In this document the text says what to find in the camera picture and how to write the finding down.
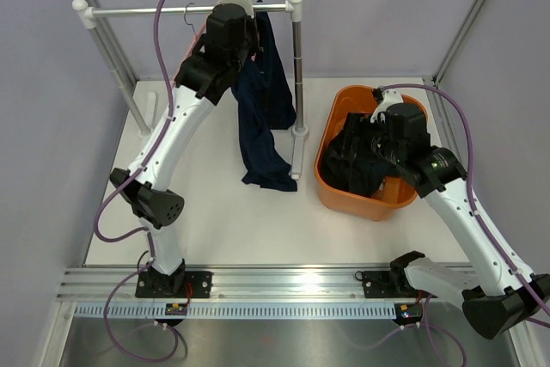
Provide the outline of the dark green shorts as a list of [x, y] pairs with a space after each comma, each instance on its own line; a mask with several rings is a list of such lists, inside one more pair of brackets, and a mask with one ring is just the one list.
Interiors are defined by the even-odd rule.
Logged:
[[371, 198], [388, 177], [398, 178], [395, 166], [364, 147], [359, 132], [343, 128], [321, 156], [323, 181], [334, 189]]

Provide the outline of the navy blue shorts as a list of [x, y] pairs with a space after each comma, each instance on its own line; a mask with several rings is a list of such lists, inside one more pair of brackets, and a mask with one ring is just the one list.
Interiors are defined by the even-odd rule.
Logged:
[[231, 88], [237, 101], [238, 138], [247, 185], [286, 193], [297, 191], [291, 165], [275, 148], [274, 131], [286, 131], [296, 122], [292, 93], [278, 53], [269, 15], [255, 14], [260, 38], [259, 64], [249, 58]]

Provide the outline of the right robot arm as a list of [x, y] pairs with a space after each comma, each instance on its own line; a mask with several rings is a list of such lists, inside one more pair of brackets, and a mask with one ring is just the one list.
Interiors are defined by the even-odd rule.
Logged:
[[423, 291], [460, 309], [476, 333], [494, 339], [549, 300], [549, 276], [537, 274], [500, 240], [455, 155], [431, 145], [425, 113], [396, 103], [379, 113], [348, 113], [344, 143], [393, 167], [445, 222], [474, 270], [463, 274], [412, 251], [391, 261], [390, 288]]

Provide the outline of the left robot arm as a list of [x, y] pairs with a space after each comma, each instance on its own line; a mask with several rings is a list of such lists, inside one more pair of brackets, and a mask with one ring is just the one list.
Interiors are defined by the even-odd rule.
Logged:
[[234, 3], [218, 4], [169, 83], [168, 106], [141, 154], [128, 168], [116, 168], [110, 174], [109, 180], [131, 206], [150, 246], [151, 262], [138, 276], [139, 298], [182, 298], [205, 281], [203, 276], [186, 274], [175, 230], [185, 200], [168, 187], [193, 134], [236, 83], [258, 47], [254, 13]]

